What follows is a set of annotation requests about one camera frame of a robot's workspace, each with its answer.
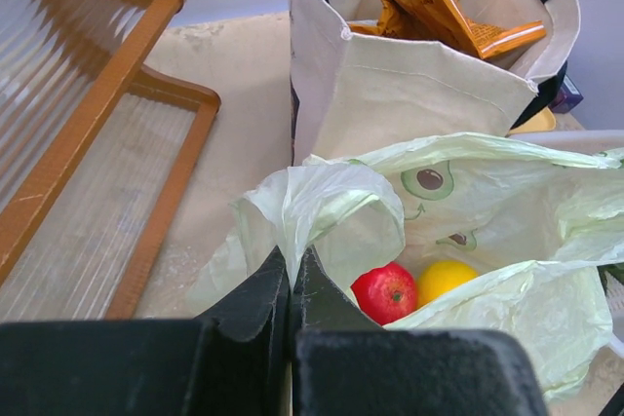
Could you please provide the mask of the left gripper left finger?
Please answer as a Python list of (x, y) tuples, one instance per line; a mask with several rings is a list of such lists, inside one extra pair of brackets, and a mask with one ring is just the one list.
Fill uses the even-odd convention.
[(192, 319), (5, 323), (1, 411), (282, 415), (289, 296), (273, 250)]

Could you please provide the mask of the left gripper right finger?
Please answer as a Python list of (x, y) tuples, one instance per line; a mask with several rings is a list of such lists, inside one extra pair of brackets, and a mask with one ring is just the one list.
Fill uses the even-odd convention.
[(292, 292), (296, 415), (545, 415), (527, 353), (486, 329), (386, 331), (328, 277), (315, 248)]

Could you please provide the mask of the red apple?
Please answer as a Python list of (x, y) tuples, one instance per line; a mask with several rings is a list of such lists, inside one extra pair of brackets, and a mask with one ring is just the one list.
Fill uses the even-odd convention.
[(379, 325), (416, 311), (418, 290), (411, 273), (395, 262), (361, 275), (351, 285), (360, 309)]

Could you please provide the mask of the yellow lemon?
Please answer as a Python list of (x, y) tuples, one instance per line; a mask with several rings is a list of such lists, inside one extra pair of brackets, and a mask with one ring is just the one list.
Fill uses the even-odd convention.
[(474, 268), (457, 260), (440, 260), (432, 263), (416, 279), (418, 308), (426, 306), (478, 276), (479, 273)]

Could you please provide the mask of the light green plastic bag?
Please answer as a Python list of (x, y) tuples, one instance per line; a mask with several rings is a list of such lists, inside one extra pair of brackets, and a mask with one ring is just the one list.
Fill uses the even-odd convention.
[(623, 147), (605, 156), (482, 133), (308, 157), (233, 203), (236, 228), (187, 294), (215, 304), (279, 249), (294, 276), (314, 247), (342, 292), (398, 261), (456, 259), (479, 273), (395, 322), (492, 328), (526, 349), (548, 401), (575, 395), (612, 333), (600, 267), (623, 259)]

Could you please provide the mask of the beige canvas tote bag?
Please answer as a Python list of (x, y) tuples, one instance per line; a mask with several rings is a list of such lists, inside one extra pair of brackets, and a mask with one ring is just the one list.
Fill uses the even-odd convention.
[(580, 30), (578, 0), (459, 0), (479, 23), (543, 24), (536, 43), (480, 59), (437, 39), (369, 36), (379, 0), (289, 0), (292, 158), (358, 155), (422, 136), (504, 135), (552, 102)]

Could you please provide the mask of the orange snack packet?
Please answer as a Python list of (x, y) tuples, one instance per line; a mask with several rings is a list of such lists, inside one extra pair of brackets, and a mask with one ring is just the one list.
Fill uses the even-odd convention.
[(458, 0), (380, 0), (375, 23), (352, 21), (359, 34), (409, 41), (439, 41), (471, 57), (489, 60), (530, 46), (546, 36), (541, 21), (511, 29), (469, 19)]

